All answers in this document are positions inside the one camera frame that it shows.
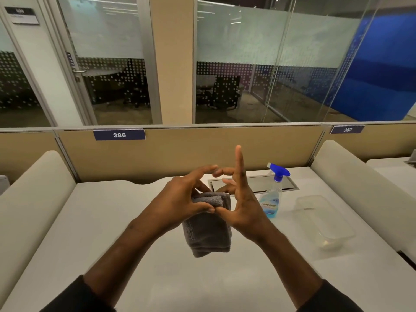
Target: gray towel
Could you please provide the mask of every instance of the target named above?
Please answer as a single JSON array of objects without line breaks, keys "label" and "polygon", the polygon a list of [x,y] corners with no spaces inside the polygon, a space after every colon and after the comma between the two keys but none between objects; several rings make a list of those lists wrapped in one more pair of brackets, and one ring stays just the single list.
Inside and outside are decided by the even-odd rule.
[{"label": "gray towel", "polygon": [[[192,197],[194,203],[205,202],[213,207],[231,210],[230,194],[202,193]],[[183,222],[187,244],[195,257],[203,257],[211,252],[229,252],[231,228],[214,213],[200,213]]]}]

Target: clear plastic tray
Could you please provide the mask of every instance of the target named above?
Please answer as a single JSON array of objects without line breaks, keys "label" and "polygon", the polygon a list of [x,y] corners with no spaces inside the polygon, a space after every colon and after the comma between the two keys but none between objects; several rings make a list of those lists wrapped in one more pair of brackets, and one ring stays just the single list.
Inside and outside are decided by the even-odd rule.
[{"label": "clear plastic tray", "polygon": [[294,209],[306,234],[322,249],[341,247],[355,236],[348,222],[321,195],[299,197]]}]

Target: forearm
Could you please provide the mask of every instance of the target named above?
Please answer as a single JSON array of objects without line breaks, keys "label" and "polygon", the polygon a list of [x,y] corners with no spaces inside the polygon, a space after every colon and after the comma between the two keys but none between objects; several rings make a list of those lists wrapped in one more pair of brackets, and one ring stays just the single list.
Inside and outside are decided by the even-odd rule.
[{"label": "forearm", "polygon": [[272,262],[293,304],[299,309],[319,290],[322,279],[274,225],[257,244]]},{"label": "forearm", "polygon": [[84,275],[85,283],[114,307],[138,263],[160,234],[152,219],[138,216]]}]

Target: blue spray nozzle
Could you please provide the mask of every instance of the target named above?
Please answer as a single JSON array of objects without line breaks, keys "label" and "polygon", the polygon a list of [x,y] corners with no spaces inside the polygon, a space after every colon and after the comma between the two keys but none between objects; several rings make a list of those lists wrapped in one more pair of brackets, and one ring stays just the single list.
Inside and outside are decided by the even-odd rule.
[{"label": "blue spray nozzle", "polygon": [[284,176],[290,176],[290,172],[284,167],[278,166],[273,163],[268,163],[267,167],[275,173],[275,182],[281,182]]}]

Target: spray bottle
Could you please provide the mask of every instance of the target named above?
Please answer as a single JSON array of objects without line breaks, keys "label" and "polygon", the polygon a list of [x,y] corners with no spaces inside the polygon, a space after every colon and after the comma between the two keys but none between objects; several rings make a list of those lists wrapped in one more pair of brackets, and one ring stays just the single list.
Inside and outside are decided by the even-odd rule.
[{"label": "spray bottle", "polygon": [[278,212],[282,195],[282,179],[284,176],[290,176],[290,172],[284,167],[272,163],[268,163],[267,167],[275,173],[275,176],[270,188],[261,196],[259,202],[267,217],[274,218]]}]

